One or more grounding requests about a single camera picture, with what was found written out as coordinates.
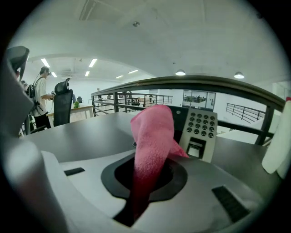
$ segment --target black vent slot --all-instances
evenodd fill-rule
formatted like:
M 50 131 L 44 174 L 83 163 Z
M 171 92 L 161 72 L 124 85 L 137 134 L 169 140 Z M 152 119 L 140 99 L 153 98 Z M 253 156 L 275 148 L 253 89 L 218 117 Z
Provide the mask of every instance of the black vent slot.
M 216 187 L 212 189 L 212 192 L 226 210 L 232 222 L 235 223 L 249 214 L 249 211 L 227 190 L 226 187 Z

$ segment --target pink cloth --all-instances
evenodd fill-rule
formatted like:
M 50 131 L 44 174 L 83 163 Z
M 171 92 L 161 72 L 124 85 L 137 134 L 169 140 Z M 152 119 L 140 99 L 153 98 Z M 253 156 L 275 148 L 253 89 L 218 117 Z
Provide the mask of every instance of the pink cloth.
M 173 139 L 172 112 L 165 105 L 146 108 L 131 120 L 136 142 L 131 200 L 135 218 L 146 209 L 165 160 L 170 154 L 188 157 Z

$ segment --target gray desk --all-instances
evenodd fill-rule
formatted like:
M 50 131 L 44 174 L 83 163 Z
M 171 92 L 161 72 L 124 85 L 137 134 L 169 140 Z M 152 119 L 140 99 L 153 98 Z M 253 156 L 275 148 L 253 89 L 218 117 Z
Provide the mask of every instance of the gray desk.
M 23 137 L 59 162 L 114 155 L 134 149 L 132 114 L 118 112 L 54 127 Z
M 105 157 L 133 149 L 132 117 L 124 112 L 112 113 L 34 133 L 23 140 L 55 154 L 59 162 Z M 263 169 L 265 152 L 265 147 L 217 137 L 212 163 L 268 198 L 281 179 L 277 173 L 270 175 Z

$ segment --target person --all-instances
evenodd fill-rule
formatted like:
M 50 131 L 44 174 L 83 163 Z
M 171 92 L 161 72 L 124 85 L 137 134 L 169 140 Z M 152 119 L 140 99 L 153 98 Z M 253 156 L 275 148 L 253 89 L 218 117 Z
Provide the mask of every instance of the person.
M 152 94 L 150 94 L 150 96 L 149 96 L 149 98 L 150 98 L 150 103 L 151 103 L 151 99 L 152 99 L 152 97 L 154 97 Z
M 40 78 L 34 83 L 35 85 L 35 102 L 36 109 L 33 111 L 36 127 L 46 126 L 50 129 L 50 121 L 47 116 L 48 111 L 45 109 L 45 100 L 53 100 L 54 95 L 46 93 L 46 78 L 49 75 L 49 68 L 44 66 L 40 70 Z
M 129 97 L 129 100 L 127 100 L 127 102 L 128 102 L 128 104 L 129 104 L 129 102 L 130 102 L 130 100 L 131 100 L 131 102 L 132 102 L 132 92 L 131 91 L 128 91 L 128 97 Z
M 98 95 L 98 101 L 102 101 L 102 96 L 101 95 Z
M 27 83 L 24 80 L 21 80 L 21 84 L 22 84 L 23 90 L 26 91 L 27 90 Z
M 75 94 L 73 93 L 73 104 L 76 102 L 76 96 Z

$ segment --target green plant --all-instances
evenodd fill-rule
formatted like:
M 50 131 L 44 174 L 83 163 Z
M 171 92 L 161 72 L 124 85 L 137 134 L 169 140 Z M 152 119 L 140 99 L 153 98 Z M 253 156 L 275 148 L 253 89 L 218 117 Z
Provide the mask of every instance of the green plant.
M 78 107 L 80 107 L 80 104 L 79 104 L 78 101 L 76 101 L 76 102 L 74 103 L 74 108 L 78 108 Z

